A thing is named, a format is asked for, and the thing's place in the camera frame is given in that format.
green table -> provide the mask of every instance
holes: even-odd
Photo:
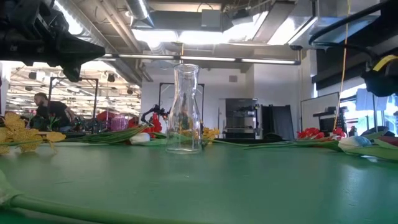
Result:
[[[205,223],[398,223],[398,163],[327,149],[216,144],[201,154],[160,147],[42,146],[0,157],[18,190],[81,207]],[[73,220],[0,210],[0,223]]]

white wall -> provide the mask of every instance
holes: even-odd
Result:
[[[254,65],[246,72],[246,97],[254,98]]]
[[[174,82],[174,71],[172,69],[161,70],[148,68],[148,74],[154,82],[142,84],[141,113],[148,111],[154,104],[159,102],[159,83]],[[238,76],[238,82],[230,83],[229,76]],[[203,69],[199,74],[200,84],[205,84],[205,102],[203,122],[206,127],[218,127],[218,105],[222,98],[246,98],[246,74],[237,69]]]
[[[299,66],[254,65],[254,97],[261,105],[290,105],[294,133],[299,123]]]

yellow artificial flower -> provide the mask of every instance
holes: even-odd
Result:
[[[66,135],[52,131],[46,135],[46,138],[50,144],[50,147],[56,152],[57,150],[55,149],[54,143],[64,140]]]
[[[19,147],[22,152],[32,152],[37,149],[43,139],[41,136],[37,135],[39,133],[36,129],[18,129],[14,132],[13,140],[14,142],[30,142],[26,144],[21,144]]]
[[[6,142],[7,128],[0,128],[0,143]],[[0,146],[0,155],[7,154],[10,151],[8,146]]]
[[[25,121],[20,118],[21,117],[18,114],[6,113],[4,116],[4,124],[11,131],[25,129]]]

glass bottle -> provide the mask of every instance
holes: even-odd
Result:
[[[174,67],[175,93],[167,126],[166,151],[188,154],[201,151],[200,114],[195,94],[200,67]]]

person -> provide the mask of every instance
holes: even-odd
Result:
[[[49,118],[49,114],[59,119],[55,124],[60,128],[60,132],[67,132],[71,130],[70,122],[75,119],[74,112],[65,104],[59,101],[51,101],[49,106],[49,99],[45,93],[36,93],[34,96],[35,104],[38,106],[36,115],[45,119]]]

